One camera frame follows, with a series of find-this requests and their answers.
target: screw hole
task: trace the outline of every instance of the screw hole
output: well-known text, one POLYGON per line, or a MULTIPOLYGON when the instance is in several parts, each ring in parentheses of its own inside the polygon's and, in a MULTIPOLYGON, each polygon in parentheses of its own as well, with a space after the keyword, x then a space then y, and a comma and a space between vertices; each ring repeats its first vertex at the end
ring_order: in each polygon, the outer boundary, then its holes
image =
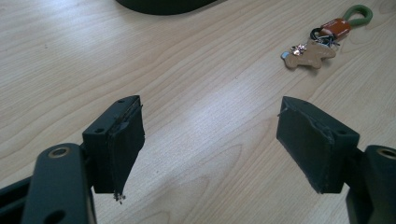
POLYGON ((95 133, 102 133, 105 129, 96 129, 95 133))
POLYGON ((387 149, 387 148, 380 148, 378 151, 379 155, 386 157, 391 160, 396 160, 396 152, 387 149))
POLYGON ((69 147, 58 147, 49 153, 49 157, 53 159, 61 158, 69 153, 69 147))
POLYGON ((45 224, 59 223, 64 219, 65 216, 66 213, 63 210, 58 210, 49 214, 44 220, 44 223, 45 224))

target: green carabiner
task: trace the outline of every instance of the green carabiner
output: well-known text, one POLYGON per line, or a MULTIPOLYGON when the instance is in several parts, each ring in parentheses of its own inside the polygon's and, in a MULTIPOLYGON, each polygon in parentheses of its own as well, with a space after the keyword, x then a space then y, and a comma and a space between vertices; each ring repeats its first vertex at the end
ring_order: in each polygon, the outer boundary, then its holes
POLYGON ((356 5, 351 7, 350 9, 347 10, 346 14, 343 16, 343 19, 345 21, 349 22, 349 25, 352 28, 355 28, 357 26, 361 26, 361 25, 366 25, 370 22, 370 20, 373 18, 373 11, 363 5, 356 5), (350 17, 355 14, 355 13, 360 13, 361 15, 363 15, 364 18, 361 19, 354 19, 349 21, 350 17))

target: black object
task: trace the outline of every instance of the black object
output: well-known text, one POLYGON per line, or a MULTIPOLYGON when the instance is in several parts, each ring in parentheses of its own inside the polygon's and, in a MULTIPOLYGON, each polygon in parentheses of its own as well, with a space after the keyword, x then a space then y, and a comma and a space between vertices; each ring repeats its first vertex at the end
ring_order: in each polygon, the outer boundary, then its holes
POLYGON ((193 11, 216 0, 117 0, 131 10, 152 15, 175 15, 193 11))
POLYGON ((303 100, 283 97, 276 138, 318 193, 350 187, 350 223, 396 223, 396 149, 357 148, 359 134, 303 100))
POLYGON ((331 47, 332 45, 337 45, 340 46, 337 42, 335 42, 335 36, 334 35, 324 35, 324 36, 317 36, 317 33, 319 33, 323 28, 315 28, 311 31, 311 34, 309 35, 312 40, 315 40, 319 42, 320 44, 326 45, 327 47, 331 47))
POLYGON ((139 96, 118 100, 84 133, 37 158, 32 177, 0 190, 0 223, 96 223, 96 193, 122 191, 145 142, 139 96))

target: wood grain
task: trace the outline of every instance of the wood grain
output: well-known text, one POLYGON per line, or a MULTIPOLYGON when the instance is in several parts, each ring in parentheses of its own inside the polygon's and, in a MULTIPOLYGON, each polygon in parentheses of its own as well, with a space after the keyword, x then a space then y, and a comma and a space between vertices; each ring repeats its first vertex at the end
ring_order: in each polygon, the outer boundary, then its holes
POLYGON ((348 223, 276 141, 284 95, 396 147, 396 3, 227 0, 159 17, 111 0, 0 2, 0 188, 44 149, 80 144, 114 101, 139 94, 147 141, 123 205, 95 195, 99 223, 348 223), (364 4, 367 26, 320 70, 280 54, 364 4))

